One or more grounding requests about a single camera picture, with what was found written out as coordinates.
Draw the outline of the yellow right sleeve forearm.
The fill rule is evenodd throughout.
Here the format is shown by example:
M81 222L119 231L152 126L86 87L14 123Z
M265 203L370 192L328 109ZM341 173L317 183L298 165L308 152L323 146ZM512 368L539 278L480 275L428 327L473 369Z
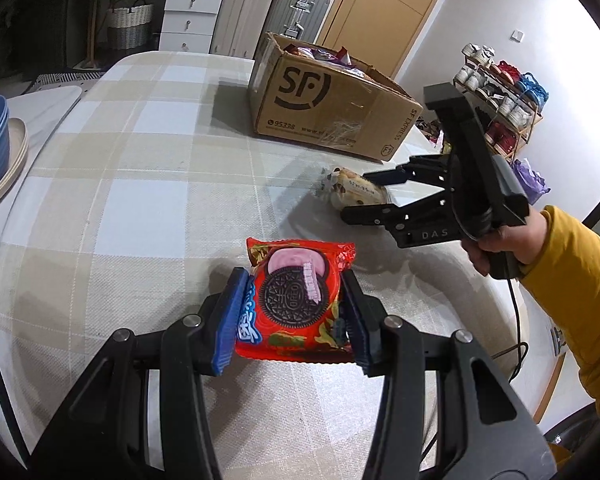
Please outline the yellow right sleeve forearm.
M600 413L600 237L554 206L541 214L546 239L521 284L562 330Z

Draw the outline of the right hand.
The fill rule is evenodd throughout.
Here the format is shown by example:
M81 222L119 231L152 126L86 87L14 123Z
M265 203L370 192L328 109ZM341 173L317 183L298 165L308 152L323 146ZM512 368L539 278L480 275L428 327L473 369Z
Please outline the right hand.
M488 255L511 252L521 266L529 269L538 262L550 238L553 218L546 209L531 209L524 226L501 226L497 231L486 234L480 240L464 238L460 246L469 261L482 276L491 273Z

